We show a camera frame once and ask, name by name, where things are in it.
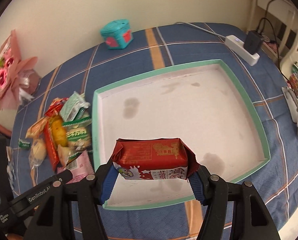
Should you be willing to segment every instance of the power strip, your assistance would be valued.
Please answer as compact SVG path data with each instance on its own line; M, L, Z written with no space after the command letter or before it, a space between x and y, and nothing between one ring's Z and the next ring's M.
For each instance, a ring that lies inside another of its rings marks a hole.
M235 37L234 35L226 36L224 44L228 46L229 49L233 50L237 53L241 58L243 58L249 65L254 66L259 58L259 54L250 54L244 48L244 42L241 41L239 38Z

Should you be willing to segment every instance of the teal box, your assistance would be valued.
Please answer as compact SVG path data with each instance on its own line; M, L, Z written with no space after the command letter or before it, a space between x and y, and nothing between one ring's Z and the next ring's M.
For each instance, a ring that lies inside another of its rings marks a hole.
M100 33L108 49L124 49L133 40L129 21L126 19L109 22Z

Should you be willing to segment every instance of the cream wall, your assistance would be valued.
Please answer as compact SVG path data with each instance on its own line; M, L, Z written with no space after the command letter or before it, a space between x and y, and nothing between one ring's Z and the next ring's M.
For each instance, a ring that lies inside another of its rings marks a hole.
M246 28L250 0L13 0L0 18L0 45L16 29L23 58L38 56L44 76L102 42L106 23L127 18L133 31L177 21L219 22ZM15 113L0 123L11 129Z

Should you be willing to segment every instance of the snack package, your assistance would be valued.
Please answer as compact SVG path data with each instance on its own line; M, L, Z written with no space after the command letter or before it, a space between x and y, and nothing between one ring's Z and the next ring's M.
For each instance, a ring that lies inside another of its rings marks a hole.
M70 129L67 134L68 146L75 151L83 151L91 145L91 136L85 127Z
M38 138L39 135L43 132L47 122L47 117L43 117L37 122L35 122L31 127L28 128L26 138Z
M47 153L53 170L56 170L57 164L59 163L59 157L56 150L57 145L54 142L54 138L52 135L51 124L53 121L57 121L56 124L53 126L54 134L56 136L59 136L57 137L57 143L62 143L66 146L65 139L63 138L64 130L59 129L58 131L57 128L59 128L59 124L61 125L62 123L62 120L59 116L59 112L64 106L67 99L68 98L55 98L49 106L47 112L45 113L45 116L47 117L47 122L44 126L43 132L45 137Z
M73 179L67 182L67 184L79 182L87 175L94 173L87 151L83 151L83 153L66 168L58 168L57 174L65 169L70 170L73 176Z
M28 150L30 148L30 142L27 142L23 139L18 140L18 147Z
M64 122L62 126L67 130L78 128L78 127L86 127L91 124L91 116L87 112L84 113L81 119L73 120L71 122Z
M49 156L52 169L56 170L57 164L59 163L59 157L55 149L55 145L51 134L51 129L49 128L49 122L47 122L44 127L44 137L45 137L46 149L47 149L47 153Z
M125 179L187 179L197 171L195 154L179 139L118 139L111 156Z
M66 129L62 127L62 118L60 115L56 115L50 119L50 129L53 137L53 141L55 143L55 147L57 148L60 144L62 147L67 147L68 141L66 137Z
M44 140L40 138L34 139L29 154L30 168L33 169L34 167L40 166L46 158L46 155L47 151Z
M67 102L67 100L68 100L68 98L55 98L51 102L47 112L45 112L45 116L54 117L54 116L58 115L60 110L62 109L62 107Z
M64 122L71 122L80 119L90 103L86 102L84 96L79 95L76 91L69 97L64 107L60 110L60 115Z
M59 161L63 167L66 167L81 154L81 152L76 152L70 147L62 147L60 144L58 145L57 151Z
M297 79L298 62L297 61L292 65L291 73L292 74L289 78L289 82L290 82L291 88L293 89L293 91L295 93L295 96L298 97L298 79Z

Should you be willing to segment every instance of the yellow snack package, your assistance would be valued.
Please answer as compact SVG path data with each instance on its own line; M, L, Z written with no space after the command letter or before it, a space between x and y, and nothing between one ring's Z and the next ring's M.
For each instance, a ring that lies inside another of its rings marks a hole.
M31 127L29 127L26 133L26 138L38 138L39 135L43 132L48 119L49 117L43 117L35 122Z
M29 154L30 168L33 169L39 166L46 158L46 155L47 150L44 140L40 138L34 139Z
M50 124L51 134L56 148L58 147L58 145L61 145L62 147L68 146L68 140L66 137L67 131L65 128L62 127L62 123L62 118L57 115L52 118Z

